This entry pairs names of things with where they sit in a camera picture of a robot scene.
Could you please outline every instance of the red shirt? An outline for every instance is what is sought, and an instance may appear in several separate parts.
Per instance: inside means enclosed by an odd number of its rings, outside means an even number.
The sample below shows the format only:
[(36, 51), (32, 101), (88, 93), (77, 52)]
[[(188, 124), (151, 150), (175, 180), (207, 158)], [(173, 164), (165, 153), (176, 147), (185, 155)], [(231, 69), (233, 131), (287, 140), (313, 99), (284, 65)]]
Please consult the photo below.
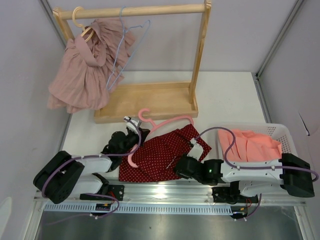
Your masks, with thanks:
[[(122, 159), (119, 168), (119, 181), (132, 183), (148, 183), (180, 179), (174, 167), (182, 154), (191, 149), (190, 140), (199, 135), (192, 124), (182, 129), (176, 129), (161, 136), (146, 141), (132, 156), (132, 161), (138, 166), (128, 164), (128, 157)], [(203, 147), (201, 162), (210, 152), (211, 147), (201, 138), (197, 143)]]

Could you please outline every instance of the white table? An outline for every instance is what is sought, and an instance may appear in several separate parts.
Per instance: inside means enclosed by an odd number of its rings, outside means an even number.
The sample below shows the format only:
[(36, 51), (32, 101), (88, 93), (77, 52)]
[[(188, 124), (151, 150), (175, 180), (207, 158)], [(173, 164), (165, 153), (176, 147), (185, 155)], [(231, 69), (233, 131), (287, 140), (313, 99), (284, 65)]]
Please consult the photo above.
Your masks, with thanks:
[[(183, 71), (136, 71), (125, 72), (125, 80), (130, 83), (160, 81), (185, 81), (191, 79), (192, 72)], [(217, 126), (223, 122), (265, 123), (256, 87), (250, 72), (200, 72), (196, 87), (199, 115), (194, 118), (198, 132)], [(115, 131), (126, 132), (126, 124), (96, 124), (93, 110), (83, 110), (72, 115), (63, 150), (72, 155), (91, 155), (102, 151)], [(187, 120), (172, 123), (156, 131), (153, 136), (168, 133), (188, 124)], [(143, 123), (143, 128), (150, 128)], [(203, 135), (209, 145), (214, 143), (214, 133)], [(213, 146), (207, 158), (216, 155)], [(119, 169), (105, 174), (108, 179), (118, 179)]]

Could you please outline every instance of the white laundry basket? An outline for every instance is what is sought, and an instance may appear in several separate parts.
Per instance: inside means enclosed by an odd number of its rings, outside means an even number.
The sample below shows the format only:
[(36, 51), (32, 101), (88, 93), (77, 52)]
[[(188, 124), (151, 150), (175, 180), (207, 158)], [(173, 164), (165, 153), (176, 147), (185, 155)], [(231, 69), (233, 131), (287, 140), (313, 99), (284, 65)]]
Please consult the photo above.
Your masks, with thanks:
[[(224, 127), (227, 129), (239, 129), (239, 130), (251, 130), (255, 133), (266, 134), (269, 135), (272, 139), (277, 140), (281, 143), (282, 152), (297, 155), (297, 151), (295, 148), (294, 141), (288, 128), (282, 124), (274, 124), (274, 123), (222, 123), (217, 124), (219, 127)], [(224, 159), (223, 151), (220, 145), (218, 131), (216, 133), (216, 139), (218, 144), (218, 157), (219, 159)]]

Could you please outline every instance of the white wall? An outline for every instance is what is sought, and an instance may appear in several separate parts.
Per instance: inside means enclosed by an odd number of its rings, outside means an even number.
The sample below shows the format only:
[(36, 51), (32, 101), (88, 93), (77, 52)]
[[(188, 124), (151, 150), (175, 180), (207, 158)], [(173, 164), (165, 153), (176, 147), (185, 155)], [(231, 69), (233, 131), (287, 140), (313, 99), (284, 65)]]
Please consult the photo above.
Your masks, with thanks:
[(19, 240), (36, 188), (56, 153), (65, 110), (48, 110), (48, 85), (64, 49), (37, 0), (0, 2), (0, 203), (12, 197), (3, 240)]
[[(300, 158), (320, 173), (320, 1), (306, 1), (262, 76), (272, 121), (286, 125)], [(301, 120), (303, 119), (310, 136)], [(320, 236), (320, 182), (308, 200)]]
[[(213, 0), (202, 71), (257, 72), (296, 0)], [(203, 3), (203, 0), (49, 0), (52, 7), (73, 10)], [(130, 25), (151, 19), (152, 26), (127, 66), (128, 71), (190, 71), (193, 68), (201, 14), (130, 17)], [(86, 19), (80, 23), (89, 24)], [(81, 29), (69, 21), (73, 30)], [(142, 31), (134, 29), (139, 37)]]

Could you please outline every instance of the wooden clothing rack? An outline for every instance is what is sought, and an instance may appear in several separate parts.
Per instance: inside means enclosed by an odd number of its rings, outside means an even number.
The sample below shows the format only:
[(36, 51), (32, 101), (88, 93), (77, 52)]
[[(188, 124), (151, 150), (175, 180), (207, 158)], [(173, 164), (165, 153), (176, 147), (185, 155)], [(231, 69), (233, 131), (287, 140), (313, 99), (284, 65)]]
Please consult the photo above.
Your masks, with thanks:
[[(124, 116), (137, 117), (142, 108), (150, 108), (146, 117), (153, 120), (163, 120), (179, 115), (198, 117), (198, 106), (195, 95), (201, 57), (204, 49), (211, 0), (204, 0), (203, 4), (183, 4), (164, 6), (126, 7), (121, 16), (149, 16), (167, 14), (202, 13), (196, 54), (191, 81), (172, 81), (139, 84), (121, 84), (111, 94), (107, 106), (96, 110), (96, 123), (122, 122)], [(76, 19), (95, 19), (118, 17), (121, 8), (84, 9), (76, 13)], [(73, 11), (62, 11), (55, 7), (53, 15), (66, 40), (74, 39), (67, 20), (73, 17)]]

